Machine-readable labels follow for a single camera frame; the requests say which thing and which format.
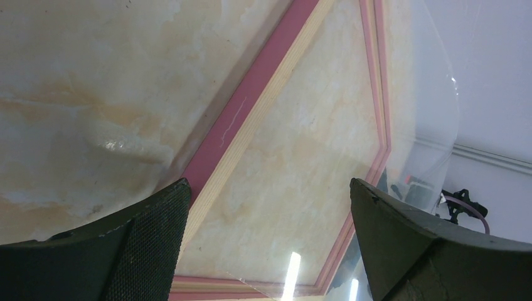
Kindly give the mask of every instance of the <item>cable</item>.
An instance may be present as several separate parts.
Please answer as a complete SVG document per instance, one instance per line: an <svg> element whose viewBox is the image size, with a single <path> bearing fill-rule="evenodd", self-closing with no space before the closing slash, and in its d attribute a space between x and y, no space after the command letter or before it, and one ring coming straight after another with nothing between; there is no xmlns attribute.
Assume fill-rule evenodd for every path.
<svg viewBox="0 0 532 301"><path fill-rule="evenodd" d="M453 198L452 196L446 196L445 199L447 201L457 203L458 205L464 207L465 209L471 211L482 223L484 224L484 232L485 234L489 234L489 225L487 224L486 219L480 214L480 212L477 211L477 209L473 208L470 204L467 204L466 202L463 202L457 198Z"/></svg>

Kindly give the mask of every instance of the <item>white wall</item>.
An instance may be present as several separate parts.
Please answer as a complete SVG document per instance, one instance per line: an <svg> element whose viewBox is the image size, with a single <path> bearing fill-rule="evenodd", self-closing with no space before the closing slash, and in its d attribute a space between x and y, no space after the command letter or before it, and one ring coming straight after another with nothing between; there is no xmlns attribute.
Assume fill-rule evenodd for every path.
<svg viewBox="0 0 532 301"><path fill-rule="evenodd" d="M457 143L532 161L532 1L425 0L454 69ZM532 243L530 176L453 155L444 189L467 188L492 234ZM483 231L461 214L461 225Z"/></svg>

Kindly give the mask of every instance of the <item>transparent plastic sheet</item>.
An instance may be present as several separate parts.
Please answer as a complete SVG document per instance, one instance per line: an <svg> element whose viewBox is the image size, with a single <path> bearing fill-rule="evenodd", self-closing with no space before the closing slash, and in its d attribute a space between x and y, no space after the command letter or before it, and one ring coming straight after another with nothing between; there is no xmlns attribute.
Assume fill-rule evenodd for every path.
<svg viewBox="0 0 532 301"><path fill-rule="evenodd" d="M343 2L338 1L338 5L342 6ZM389 27L394 26L394 20L390 18ZM445 49L422 0L410 1L409 21L413 50L413 106L409 107L408 114L396 115L391 123L395 127L391 132L394 139L392 142L398 147L391 148L388 162L380 171L380 180L375 186L431 213L438 202L457 134L458 93ZM397 74L388 74L388 80L394 81L393 76ZM403 131L412 120L415 130ZM405 152L405 149L407 156L396 156L399 152ZM369 165L364 160L360 163ZM361 171L351 175L361 178L364 176L365 173ZM343 179L346 197L331 199L330 202L340 202L340 207L349 208L349 180L350 177ZM305 219L313 219L319 228L327 228L330 223L336 222L336 216L329 219L327 216L312 217L320 208L312 208L316 203L310 200L309 204L304 208L291 208L292 211L285 212L286 218L293 221L292 229L277 229L274 224L270 224L273 235L239 241L240 251L235 256L247 254L248 258L253 258L252 261L218 271L227 278L249 285L264 294L264 297L276 300L372 300L354 228L344 225L340 229L340 235L326 258L315 256L315 253L318 253L317 249L325 248L324 241L330 241L327 240L327 235L301 235L298 232L298 229L312 231L301 230ZM257 240L262 241L262 246L275 250L275 256L268 252L265 253L267 255L256 254L257 248L253 245Z"/></svg>

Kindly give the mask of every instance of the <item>pink striped border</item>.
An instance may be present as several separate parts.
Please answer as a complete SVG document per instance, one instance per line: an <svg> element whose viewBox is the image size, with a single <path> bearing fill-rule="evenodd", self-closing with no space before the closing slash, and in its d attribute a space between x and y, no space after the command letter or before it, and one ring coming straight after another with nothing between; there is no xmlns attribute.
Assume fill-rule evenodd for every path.
<svg viewBox="0 0 532 301"><path fill-rule="evenodd" d="M187 168L183 173L192 187L192 202L196 200L198 194L205 186L208 178L214 171L216 165L224 155L233 138L236 136L242 123L250 113L251 109L257 102L260 94L268 84L270 78L274 74L278 65L284 58L286 52L295 40L295 37L303 27L306 19L312 13L319 0L294 0L290 8L282 17L280 23L272 33L269 40L266 42L264 48L257 56L257 59L245 75L244 79L238 86L237 90L223 109L222 113L216 120L216 123L209 131L203 143L200 145L198 151L191 159ZM364 40L366 43L366 54L368 56L368 64L370 69L371 89L373 92L373 103L375 107L377 132L379 135L379 150L371 164L366 180L373 185L376 185L380 175L382 174L388 157L391 152L391 132L390 132L390 112L388 102L388 77L386 72L386 51L384 39L384 19L383 19L383 0L375 0L375 18L376 31L378 38L378 45L374 45L370 37L370 19L363 13L367 11L368 0L360 0L362 23L364 30ZM380 61L380 75L375 69L375 57L372 55L375 47L378 50ZM381 120L381 105L378 98L378 80L382 81L383 89L383 115L384 120ZM329 286L336 274L336 270L343 259L343 256L353 239L355 228L353 218L349 214L344 222L343 227L335 241L329 256L321 270L315 285L316 295L324 295L327 293ZM214 278L196 278L196 277L180 277L174 276L176 282L194 282L205 284L227 284L227 285L245 285L253 286L253 284L266 284L271 287L282 286L280 283L242 283L238 280L225 280ZM298 290L309 290L310 286L297 286ZM260 292L238 293L238 292L184 292L184 293L170 293L170 301L185 301L185 300L222 300L222 299L246 299L246 298L268 298Z"/></svg>

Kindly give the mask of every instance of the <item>red frame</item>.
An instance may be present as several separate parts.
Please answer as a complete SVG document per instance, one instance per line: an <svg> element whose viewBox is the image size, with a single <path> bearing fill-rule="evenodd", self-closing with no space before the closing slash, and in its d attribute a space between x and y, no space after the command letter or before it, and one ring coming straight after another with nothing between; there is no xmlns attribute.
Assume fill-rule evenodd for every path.
<svg viewBox="0 0 532 301"><path fill-rule="evenodd" d="M222 113L216 120L214 126L205 137L204 141L196 151L187 168L183 173L192 187L192 203L198 197L200 191L205 186L205 183L215 170L216 165L226 152L231 141L236 136L238 130L244 123L247 115L253 109L260 94L270 81L270 78L275 73L277 67L285 57L290 46L302 29L307 18L311 15L313 9L319 0L294 0L282 19L280 20L274 32L266 42L265 46L257 56L253 65L246 73L244 79L239 84L237 90L232 95L231 99L223 109ZM383 2L382 0L375 0L375 14L376 14L376 30L379 34L378 46L372 42L371 35L371 17L366 15L365 11L368 2L371 0L360 0L362 22L364 29L364 40L366 43L366 53L368 56L368 64L370 69L371 88L373 92L373 103L375 107L376 124L379 136L379 151L375 156L370 171L366 180L372 184L376 184L385 168L386 161L391 152L391 138L390 138L390 113L388 105L388 87L386 74L386 52L384 23L383 23ZM378 59L380 61L380 78L378 78L378 71L375 68L374 50L378 49ZM383 83L383 99L382 106L378 98L377 81L381 80ZM336 274L336 270L353 238L355 229L353 218L349 214L344 222L343 227L329 253L329 256L313 286L298 285L296 292L300 291L303 295L324 295ZM196 277L182 277L174 276L175 282L191 282L191 283L205 283L218 285L236 285L249 287L251 285L260 286L268 285L269 287L279 286L281 284L275 283L243 283L238 280L225 280L214 278L196 278ZM267 298L266 295L260 292L171 292L169 296L170 301L183 300L214 300L214 299L243 299L243 298Z"/></svg>

